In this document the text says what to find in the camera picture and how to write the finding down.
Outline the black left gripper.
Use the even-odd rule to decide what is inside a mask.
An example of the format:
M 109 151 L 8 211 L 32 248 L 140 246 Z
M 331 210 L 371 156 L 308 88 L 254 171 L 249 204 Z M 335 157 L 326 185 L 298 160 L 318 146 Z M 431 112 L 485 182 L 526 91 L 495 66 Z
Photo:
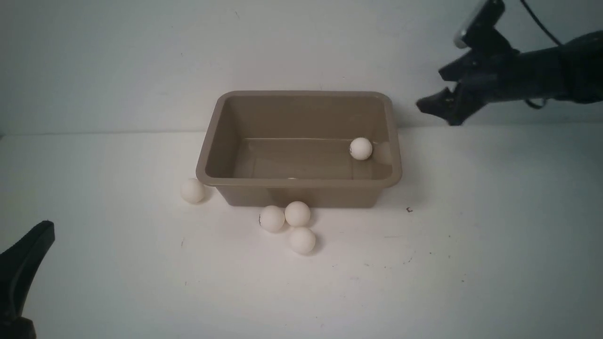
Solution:
M 22 315 L 36 272 L 55 240 L 54 223 L 42 221 L 0 256 L 0 308 L 2 316 Z M 1 339 L 36 339 L 33 321 L 0 320 Z

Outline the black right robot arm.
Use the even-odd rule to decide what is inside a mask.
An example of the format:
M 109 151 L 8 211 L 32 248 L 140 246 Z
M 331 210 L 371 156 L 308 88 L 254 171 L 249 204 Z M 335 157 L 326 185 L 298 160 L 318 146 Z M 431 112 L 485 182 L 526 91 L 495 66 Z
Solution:
M 472 48 L 439 70 L 455 83 L 418 99 L 420 112 L 462 125 L 492 103 L 523 101 L 533 109 L 540 99 L 589 105 L 602 100 L 602 32 L 591 32 L 566 44 L 531 52 L 505 45 L 495 54 Z

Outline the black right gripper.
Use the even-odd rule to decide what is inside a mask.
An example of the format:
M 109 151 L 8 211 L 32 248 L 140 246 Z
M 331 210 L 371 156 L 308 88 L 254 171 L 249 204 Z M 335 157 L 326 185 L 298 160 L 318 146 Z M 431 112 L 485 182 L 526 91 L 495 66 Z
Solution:
M 436 94 L 418 99 L 416 107 L 448 125 L 462 125 L 485 105 L 522 100 L 520 52 L 483 56 L 474 51 L 463 54 L 439 69 L 444 81 L 456 83 L 454 91 L 445 87 Z

